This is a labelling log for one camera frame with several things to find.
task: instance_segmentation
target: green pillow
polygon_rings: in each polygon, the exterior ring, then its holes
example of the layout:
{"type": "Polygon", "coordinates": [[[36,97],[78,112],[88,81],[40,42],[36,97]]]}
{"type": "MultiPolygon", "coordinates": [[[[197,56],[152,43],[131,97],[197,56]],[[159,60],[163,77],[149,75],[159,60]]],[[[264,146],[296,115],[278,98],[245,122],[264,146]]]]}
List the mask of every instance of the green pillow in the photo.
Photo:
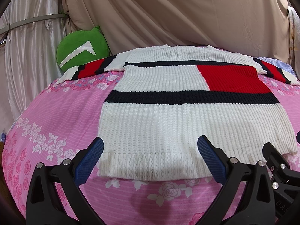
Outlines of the green pillow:
{"type": "Polygon", "coordinates": [[[107,58],[109,55],[108,44],[100,33],[99,26],[90,31],[75,31],[68,34],[56,51],[57,63],[64,72],[71,67],[107,58]]]}

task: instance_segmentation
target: silver screw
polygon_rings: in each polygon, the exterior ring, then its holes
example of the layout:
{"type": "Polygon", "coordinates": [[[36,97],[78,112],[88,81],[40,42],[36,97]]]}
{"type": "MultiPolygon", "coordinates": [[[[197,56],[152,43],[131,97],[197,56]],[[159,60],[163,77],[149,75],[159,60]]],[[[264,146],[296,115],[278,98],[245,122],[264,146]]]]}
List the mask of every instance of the silver screw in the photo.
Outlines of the silver screw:
{"type": "Polygon", "coordinates": [[[63,161],[63,164],[64,165],[69,165],[71,163],[71,160],[70,159],[65,159],[64,161],[63,161]]]}
{"type": "Polygon", "coordinates": [[[279,188],[279,184],[276,183],[276,182],[274,182],[274,183],[272,184],[272,188],[273,188],[274,190],[278,189],[278,188],[279,188]]]}
{"type": "Polygon", "coordinates": [[[41,163],[41,162],[39,162],[38,164],[37,164],[37,168],[41,168],[43,166],[43,164],[41,163]]]}
{"type": "Polygon", "coordinates": [[[263,161],[258,161],[258,165],[260,165],[261,167],[264,167],[265,163],[263,161]]]}
{"type": "Polygon", "coordinates": [[[235,157],[231,157],[230,162],[233,164],[236,164],[236,163],[238,163],[238,159],[236,159],[235,157]]]}

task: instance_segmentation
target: blue textured pad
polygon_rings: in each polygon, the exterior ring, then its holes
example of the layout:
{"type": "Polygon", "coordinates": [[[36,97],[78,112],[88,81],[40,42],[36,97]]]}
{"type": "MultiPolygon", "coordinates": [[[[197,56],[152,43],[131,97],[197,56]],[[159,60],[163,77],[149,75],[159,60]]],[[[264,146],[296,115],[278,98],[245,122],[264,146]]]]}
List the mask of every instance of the blue textured pad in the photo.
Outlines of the blue textured pad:
{"type": "Polygon", "coordinates": [[[97,161],[102,155],[103,149],[103,140],[99,138],[78,164],[77,168],[74,170],[74,183],[77,187],[86,183],[97,161]]]}
{"type": "Polygon", "coordinates": [[[198,150],[215,181],[224,185],[227,180],[226,167],[223,165],[222,161],[218,158],[215,151],[210,147],[210,145],[202,136],[198,138],[197,144],[198,150]]]}

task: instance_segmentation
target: floral bedsheet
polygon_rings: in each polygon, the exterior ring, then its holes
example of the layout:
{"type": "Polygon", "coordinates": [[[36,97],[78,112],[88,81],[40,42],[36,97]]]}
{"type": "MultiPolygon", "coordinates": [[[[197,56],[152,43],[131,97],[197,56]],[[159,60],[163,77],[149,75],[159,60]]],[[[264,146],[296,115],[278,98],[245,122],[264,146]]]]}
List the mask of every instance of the floral bedsheet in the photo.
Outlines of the floral bedsheet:
{"type": "MultiPolygon", "coordinates": [[[[54,81],[24,111],[7,135],[3,169],[13,198],[25,216],[28,186],[35,165],[60,164],[86,148],[96,137],[102,104],[121,79],[122,72],[64,82],[54,81]]],[[[300,131],[300,87],[259,76],[285,108],[295,133],[300,131]]],[[[295,156],[286,156],[291,168],[300,171],[300,145],[295,156]]],[[[244,183],[227,214],[233,214],[244,183]]],[[[81,191],[108,225],[194,225],[212,203],[221,185],[213,178],[144,182],[99,176],[97,164],[81,191]]],[[[59,197],[67,213],[75,217],[62,186],[59,197]]]]}

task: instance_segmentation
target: brown fabric backdrop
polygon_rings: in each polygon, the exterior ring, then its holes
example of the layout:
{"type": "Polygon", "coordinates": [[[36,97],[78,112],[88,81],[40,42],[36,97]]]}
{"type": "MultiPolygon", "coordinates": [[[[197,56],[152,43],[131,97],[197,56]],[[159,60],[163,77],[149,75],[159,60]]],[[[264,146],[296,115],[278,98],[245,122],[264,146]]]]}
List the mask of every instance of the brown fabric backdrop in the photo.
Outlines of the brown fabric backdrop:
{"type": "Polygon", "coordinates": [[[63,0],[63,6],[73,30],[100,25],[112,54],[209,44],[284,62],[289,57],[287,0],[63,0]]]}

